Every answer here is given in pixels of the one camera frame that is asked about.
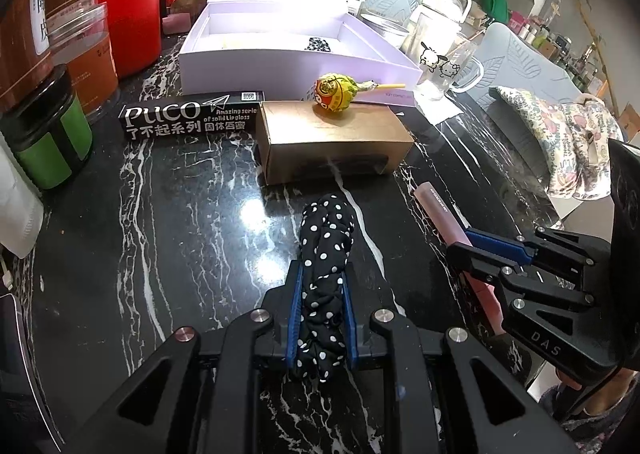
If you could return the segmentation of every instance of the brown packaging box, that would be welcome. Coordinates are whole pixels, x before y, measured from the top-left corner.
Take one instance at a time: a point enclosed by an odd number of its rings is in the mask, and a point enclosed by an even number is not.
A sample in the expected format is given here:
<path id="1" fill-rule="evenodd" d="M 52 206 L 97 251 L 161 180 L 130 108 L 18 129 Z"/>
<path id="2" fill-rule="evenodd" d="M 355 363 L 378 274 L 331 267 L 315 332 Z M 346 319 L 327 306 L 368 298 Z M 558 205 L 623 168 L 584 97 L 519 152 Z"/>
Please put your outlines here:
<path id="1" fill-rule="evenodd" d="M 631 141 L 640 130 L 640 114 L 636 113 L 636 110 L 631 104 L 627 104 L 618 119 L 618 123 L 620 127 L 626 131 L 628 140 Z"/>
<path id="2" fill-rule="evenodd" d="M 558 51 L 559 47 L 549 40 L 545 40 L 538 48 L 538 52 L 549 60 L 552 60 Z"/>
<path id="3" fill-rule="evenodd" d="M 328 113 L 314 102 L 263 102 L 256 139 L 267 185 L 341 174 L 393 172 L 414 143 L 387 106 Z"/>
<path id="4" fill-rule="evenodd" d="M 175 0 L 171 3 L 169 11 L 172 14 L 187 13 L 191 15 L 191 25 L 193 25 L 207 5 L 207 0 Z"/>

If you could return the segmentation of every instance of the white paper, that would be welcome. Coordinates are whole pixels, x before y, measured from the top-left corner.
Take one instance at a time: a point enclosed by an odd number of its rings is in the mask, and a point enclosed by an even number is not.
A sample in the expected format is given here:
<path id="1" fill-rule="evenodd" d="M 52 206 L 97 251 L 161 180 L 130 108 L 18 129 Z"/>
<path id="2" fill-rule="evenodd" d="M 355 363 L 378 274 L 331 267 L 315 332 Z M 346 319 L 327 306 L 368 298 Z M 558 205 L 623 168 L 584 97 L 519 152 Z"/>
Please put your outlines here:
<path id="1" fill-rule="evenodd" d="M 416 107 L 433 126 L 462 114 L 462 111 L 447 97 L 430 100 L 420 91 L 414 91 L 414 97 Z"/>
<path id="2" fill-rule="evenodd" d="M 0 145 L 0 243 L 22 259 L 36 242 L 43 216 L 41 201 Z"/>

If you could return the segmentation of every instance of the printed cushion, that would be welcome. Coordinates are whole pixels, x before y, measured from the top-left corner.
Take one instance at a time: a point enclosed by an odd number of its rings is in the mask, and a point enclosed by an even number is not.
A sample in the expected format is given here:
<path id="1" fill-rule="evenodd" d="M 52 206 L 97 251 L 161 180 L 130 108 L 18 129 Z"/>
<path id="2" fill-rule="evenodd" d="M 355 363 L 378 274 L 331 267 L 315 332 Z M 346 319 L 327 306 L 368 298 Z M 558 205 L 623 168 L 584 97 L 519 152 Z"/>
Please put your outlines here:
<path id="1" fill-rule="evenodd" d="M 607 142 L 622 140 L 622 132 L 604 105 L 591 100 L 553 104 L 525 90 L 495 90 L 540 142 L 549 167 L 549 196 L 591 200 L 609 195 Z"/>

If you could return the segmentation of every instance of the person's hand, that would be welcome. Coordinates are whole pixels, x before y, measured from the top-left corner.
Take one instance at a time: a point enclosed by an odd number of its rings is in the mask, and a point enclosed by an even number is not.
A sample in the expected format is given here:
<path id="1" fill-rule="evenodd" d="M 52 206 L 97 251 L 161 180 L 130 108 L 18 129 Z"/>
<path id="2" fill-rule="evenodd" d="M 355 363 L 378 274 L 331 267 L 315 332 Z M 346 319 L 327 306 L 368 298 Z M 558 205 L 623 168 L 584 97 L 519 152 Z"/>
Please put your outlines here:
<path id="1" fill-rule="evenodd" d="M 574 379 L 569 377 L 567 374 L 564 374 L 562 371 L 558 371 L 558 368 L 556 368 L 556 376 L 566 386 L 569 386 L 569 387 L 571 387 L 572 389 L 575 389 L 575 390 L 582 389 L 581 384 L 576 382 Z"/>

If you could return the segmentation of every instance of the puco box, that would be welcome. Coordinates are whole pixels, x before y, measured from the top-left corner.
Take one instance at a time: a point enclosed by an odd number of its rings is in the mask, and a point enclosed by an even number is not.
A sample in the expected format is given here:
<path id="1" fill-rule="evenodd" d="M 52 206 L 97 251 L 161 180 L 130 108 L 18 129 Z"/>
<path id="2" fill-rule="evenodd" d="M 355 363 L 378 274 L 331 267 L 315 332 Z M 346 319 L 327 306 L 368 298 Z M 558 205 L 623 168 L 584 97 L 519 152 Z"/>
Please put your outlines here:
<path id="1" fill-rule="evenodd" d="M 127 140 L 255 129 L 262 91 L 157 98 L 125 104 L 118 118 Z"/>

